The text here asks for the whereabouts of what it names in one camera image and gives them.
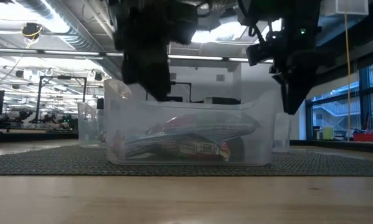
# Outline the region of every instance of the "metal frame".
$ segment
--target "metal frame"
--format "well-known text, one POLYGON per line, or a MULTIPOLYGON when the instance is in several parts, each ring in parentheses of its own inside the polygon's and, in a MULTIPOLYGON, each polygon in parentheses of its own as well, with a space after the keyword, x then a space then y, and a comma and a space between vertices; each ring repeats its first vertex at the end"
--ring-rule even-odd
POLYGON ((82 101, 85 102, 85 93, 87 92, 87 78, 86 77, 66 77, 63 75, 58 75, 58 76, 40 76, 39 77, 39 86, 38 86, 38 97, 37 97, 37 108, 35 109, 35 119, 34 121, 38 123, 38 117, 39 117, 39 105, 40 105, 40 100, 41 100, 41 90, 43 87, 42 80, 45 78, 57 78, 57 79, 81 79, 84 80, 84 87, 83 87, 83 95, 82 95, 82 101))

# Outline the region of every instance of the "ceiling duct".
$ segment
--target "ceiling duct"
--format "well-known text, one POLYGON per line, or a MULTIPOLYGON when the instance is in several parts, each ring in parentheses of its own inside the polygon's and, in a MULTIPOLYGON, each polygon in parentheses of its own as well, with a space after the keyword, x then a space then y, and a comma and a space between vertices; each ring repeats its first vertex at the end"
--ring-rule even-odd
MULTIPOLYGON (((71 45, 75 50, 84 52, 103 52, 104 49, 84 28, 81 22, 58 0, 17 0, 23 7, 38 13, 47 20, 62 19, 69 27, 66 33, 69 36, 60 36, 63 41, 71 45)), ((113 78, 121 79, 120 65, 109 58, 94 60, 113 75, 113 78)))

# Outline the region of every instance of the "red object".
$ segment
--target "red object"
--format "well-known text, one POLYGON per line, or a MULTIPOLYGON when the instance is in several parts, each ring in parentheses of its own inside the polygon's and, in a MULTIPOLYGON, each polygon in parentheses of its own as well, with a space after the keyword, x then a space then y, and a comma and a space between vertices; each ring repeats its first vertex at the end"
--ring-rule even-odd
POLYGON ((373 142, 373 133, 354 134, 354 141, 373 142))

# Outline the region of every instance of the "plastic bag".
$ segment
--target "plastic bag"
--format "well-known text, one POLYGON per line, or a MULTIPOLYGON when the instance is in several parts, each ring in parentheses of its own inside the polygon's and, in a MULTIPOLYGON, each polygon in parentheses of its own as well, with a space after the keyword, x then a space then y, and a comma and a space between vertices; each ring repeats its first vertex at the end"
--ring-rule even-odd
POLYGON ((125 157, 153 153, 228 161, 232 146, 227 141, 252 134, 257 128, 258 121, 245 114, 237 116, 220 111, 186 114, 156 124, 146 135, 128 138, 125 157))

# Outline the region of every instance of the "window frame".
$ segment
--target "window frame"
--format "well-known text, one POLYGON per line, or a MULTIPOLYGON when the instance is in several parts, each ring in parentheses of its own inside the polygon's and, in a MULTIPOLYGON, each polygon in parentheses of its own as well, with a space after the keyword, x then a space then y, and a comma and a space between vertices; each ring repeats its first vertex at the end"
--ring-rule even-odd
MULTIPOLYGON (((366 65, 361 69, 354 69, 358 72, 359 75, 359 90, 350 92, 350 98, 358 97, 361 104, 361 129, 366 129, 366 117, 371 114, 371 94, 373 94, 373 87, 370 87, 370 76, 369 76, 369 67, 371 65, 366 65)), ((324 103, 330 103, 339 100, 348 99, 348 93, 332 96, 322 100, 312 101, 312 99, 306 100, 306 137, 307 140, 313 139, 313 106, 321 105, 324 103)))

